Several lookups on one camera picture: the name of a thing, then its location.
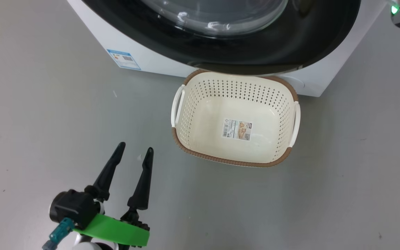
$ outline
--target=white basket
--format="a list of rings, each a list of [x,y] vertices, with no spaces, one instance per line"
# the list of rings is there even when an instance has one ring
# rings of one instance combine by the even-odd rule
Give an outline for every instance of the white basket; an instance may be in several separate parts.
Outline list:
[[[175,95],[173,136],[191,155],[240,166],[274,166],[289,155],[297,138],[297,100],[291,85],[277,77],[197,70]]]

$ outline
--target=energy label sticker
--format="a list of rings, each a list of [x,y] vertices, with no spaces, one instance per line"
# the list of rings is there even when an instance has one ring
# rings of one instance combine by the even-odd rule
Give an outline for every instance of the energy label sticker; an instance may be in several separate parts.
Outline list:
[[[141,70],[137,62],[135,62],[134,58],[129,53],[110,49],[107,51],[119,67]]]

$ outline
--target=gray floor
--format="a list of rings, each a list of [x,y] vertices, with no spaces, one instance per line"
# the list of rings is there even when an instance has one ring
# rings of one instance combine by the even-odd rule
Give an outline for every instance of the gray floor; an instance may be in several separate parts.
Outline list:
[[[387,11],[322,97],[300,97],[298,141],[280,166],[178,149],[169,111],[181,82],[118,68],[65,0],[0,1],[0,249],[40,249],[51,200],[92,183],[120,141],[113,217],[138,155],[156,152],[147,249],[400,249],[400,30]]]

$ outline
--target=washing machine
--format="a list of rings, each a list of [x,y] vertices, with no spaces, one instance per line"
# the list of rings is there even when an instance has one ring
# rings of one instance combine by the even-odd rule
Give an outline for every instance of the washing machine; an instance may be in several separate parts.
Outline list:
[[[68,0],[121,68],[276,75],[319,97],[384,0]]]

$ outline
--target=washing machine door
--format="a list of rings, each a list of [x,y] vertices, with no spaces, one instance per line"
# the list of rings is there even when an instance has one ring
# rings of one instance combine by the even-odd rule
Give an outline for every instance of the washing machine door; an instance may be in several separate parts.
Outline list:
[[[221,73],[292,71],[332,52],[360,0],[83,0],[145,47]]]

